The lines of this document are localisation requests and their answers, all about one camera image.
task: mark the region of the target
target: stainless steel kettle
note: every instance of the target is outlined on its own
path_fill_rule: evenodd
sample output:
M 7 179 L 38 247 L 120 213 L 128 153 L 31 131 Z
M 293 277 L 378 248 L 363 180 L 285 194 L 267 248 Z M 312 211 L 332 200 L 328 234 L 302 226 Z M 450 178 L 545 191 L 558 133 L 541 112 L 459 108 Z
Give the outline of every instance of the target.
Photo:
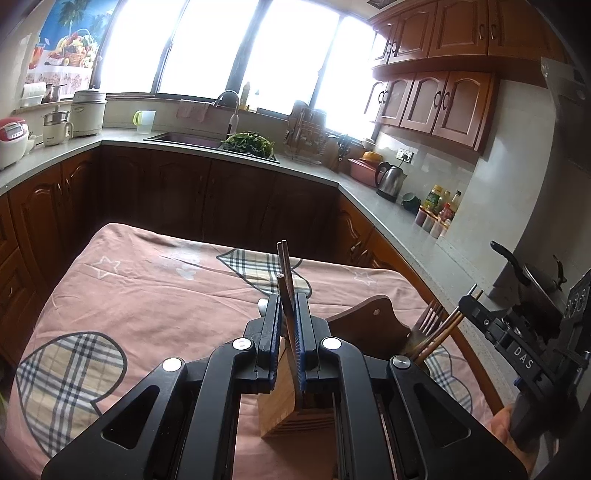
M 378 176 L 384 172 L 382 179 L 378 183 Z M 400 167 L 390 165 L 387 161 L 382 162 L 375 169 L 375 185 L 378 188 L 377 194 L 381 197 L 396 202 L 396 198 L 402 188 L 402 183 L 407 175 L 404 174 Z

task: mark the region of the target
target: bright window pane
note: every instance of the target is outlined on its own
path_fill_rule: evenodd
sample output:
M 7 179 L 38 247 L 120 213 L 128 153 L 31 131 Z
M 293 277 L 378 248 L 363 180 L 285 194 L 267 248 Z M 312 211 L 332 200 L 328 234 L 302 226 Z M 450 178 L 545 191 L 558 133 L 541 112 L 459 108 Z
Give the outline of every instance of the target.
M 216 98 L 228 82 L 258 0 L 191 0 L 164 68 L 160 92 Z
M 369 66 L 361 61 L 368 58 L 374 35 L 360 20 L 343 20 L 316 100 L 316 108 L 327 113 L 327 128 L 360 140 L 374 131 L 363 111 L 375 80 Z
M 244 75 L 243 84 L 251 83 L 249 99 L 258 90 L 258 107 L 286 114 L 295 100 L 309 103 L 338 20 L 338 13 L 321 5 L 274 0 Z
M 162 50 L 182 6 L 183 0 L 128 0 L 103 53 L 101 90 L 151 91 Z

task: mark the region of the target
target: countertop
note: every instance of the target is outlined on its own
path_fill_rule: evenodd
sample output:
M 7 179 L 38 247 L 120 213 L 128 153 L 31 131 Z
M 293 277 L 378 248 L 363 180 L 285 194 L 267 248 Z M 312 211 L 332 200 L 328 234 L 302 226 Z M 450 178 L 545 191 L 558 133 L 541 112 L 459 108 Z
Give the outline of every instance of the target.
M 75 138 L 54 147 L 37 146 L 16 164 L 0 171 L 0 194 L 6 193 L 15 185 L 52 165 L 99 145 L 175 151 L 217 158 L 266 168 L 338 188 L 416 270 L 448 312 L 457 306 L 461 296 L 465 295 L 475 283 L 431 235 L 415 225 L 412 213 L 407 212 L 400 205 L 383 199 L 375 193 L 375 189 L 347 175 L 335 173 L 322 166 L 294 161 L 283 155 L 277 155 L 279 163 L 270 163 L 218 150 L 144 141 L 145 138 L 158 133 L 138 134 L 132 129 L 107 128 L 94 137 Z M 512 402 L 516 389 L 510 384 L 510 379 L 515 376 L 515 372 L 470 322 L 462 322 L 460 330 L 485 367 L 501 400 L 505 404 Z

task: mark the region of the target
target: red and white rice cooker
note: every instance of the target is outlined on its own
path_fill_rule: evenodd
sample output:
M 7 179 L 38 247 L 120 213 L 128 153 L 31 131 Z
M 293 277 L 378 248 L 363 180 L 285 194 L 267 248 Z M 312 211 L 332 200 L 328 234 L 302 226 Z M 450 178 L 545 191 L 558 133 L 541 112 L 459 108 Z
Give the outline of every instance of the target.
M 20 160 L 27 149 L 29 127 L 23 118 L 0 120 L 0 170 Z

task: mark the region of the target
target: plaid heart pattern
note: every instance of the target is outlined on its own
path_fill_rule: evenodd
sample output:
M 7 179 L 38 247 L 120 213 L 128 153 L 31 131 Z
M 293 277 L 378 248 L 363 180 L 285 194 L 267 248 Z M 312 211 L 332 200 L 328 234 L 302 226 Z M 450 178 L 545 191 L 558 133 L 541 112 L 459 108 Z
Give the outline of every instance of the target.
M 465 359 L 454 356 L 456 362 L 466 362 Z M 431 355 L 425 359 L 425 363 L 431 372 L 431 378 L 451 395 L 469 414 L 472 414 L 472 396 L 467 387 L 453 376 L 452 356 L 444 346 L 437 347 Z
M 97 332 L 55 338 L 20 363 L 16 382 L 22 413 L 48 457 L 101 415 L 96 403 L 123 380 L 126 365 L 123 350 Z
M 218 255 L 217 259 L 246 283 L 265 295 L 279 293 L 277 274 L 281 273 L 281 264 L 278 255 L 235 248 L 225 254 Z M 310 283 L 296 272 L 296 268 L 300 264 L 301 258 L 290 257 L 294 290 L 304 292 L 306 297 L 310 298 L 312 295 Z

